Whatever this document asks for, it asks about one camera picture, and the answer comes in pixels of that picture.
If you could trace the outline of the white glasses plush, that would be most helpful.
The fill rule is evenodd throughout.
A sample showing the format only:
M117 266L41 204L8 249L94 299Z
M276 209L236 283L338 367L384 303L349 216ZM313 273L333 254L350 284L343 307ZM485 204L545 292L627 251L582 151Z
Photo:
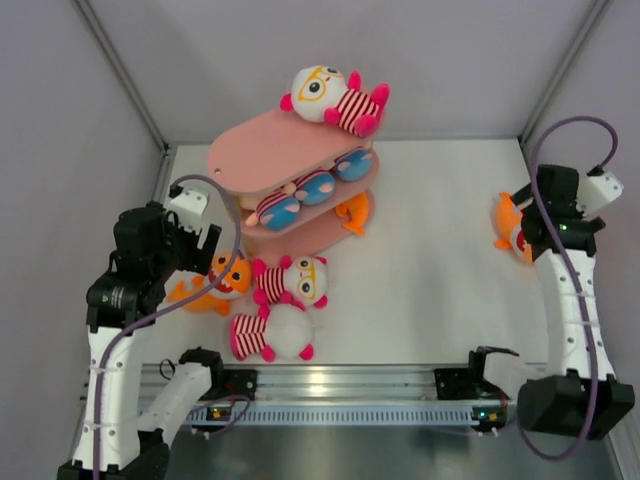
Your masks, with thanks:
M305 121L335 126L366 138L379 128L390 95L391 88L386 83L365 91L358 71L345 77L333 67L314 65L294 76L279 108L294 112Z

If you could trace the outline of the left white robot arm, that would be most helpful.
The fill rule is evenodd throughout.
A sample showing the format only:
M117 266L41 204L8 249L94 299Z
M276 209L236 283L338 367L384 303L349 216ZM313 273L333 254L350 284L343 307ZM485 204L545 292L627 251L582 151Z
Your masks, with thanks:
M151 201L120 214L107 270L86 294L89 384L82 432L60 479L162 479L170 447L201 397L226 386L220 356L195 348L145 413L139 392L146 345L177 271L208 272L221 234L203 222L203 195Z

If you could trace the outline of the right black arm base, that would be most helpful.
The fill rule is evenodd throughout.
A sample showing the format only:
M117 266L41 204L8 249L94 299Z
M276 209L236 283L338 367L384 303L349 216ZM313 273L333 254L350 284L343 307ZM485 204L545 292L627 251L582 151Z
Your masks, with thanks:
M493 401L502 409L537 374L517 352L491 346L471 350L463 367L434 370L439 400Z

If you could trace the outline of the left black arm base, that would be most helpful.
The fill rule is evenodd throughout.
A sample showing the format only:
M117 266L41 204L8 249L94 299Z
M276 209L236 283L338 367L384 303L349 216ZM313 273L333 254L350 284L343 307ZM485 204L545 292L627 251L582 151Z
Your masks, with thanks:
M200 397L201 400L215 400L230 395L244 395L250 400L255 398L257 371L228 369L217 351L202 347L189 349L180 356L178 363L197 364L205 368L205 377L210 380L210 386Z

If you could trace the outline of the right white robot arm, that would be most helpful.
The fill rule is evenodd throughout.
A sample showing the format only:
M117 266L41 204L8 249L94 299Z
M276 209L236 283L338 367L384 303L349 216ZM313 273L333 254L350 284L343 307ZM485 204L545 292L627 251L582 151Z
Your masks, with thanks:
M543 164L535 183L494 205L496 248L534 267L542 287L548 335L544 372L518 353L479 347L469 355L468 388L480 397L500 389L517 402L523 429L600 440L632 409L634 389L620 382L600 332L594 267L597 211L617 199L622 184L600 167L582 176Z

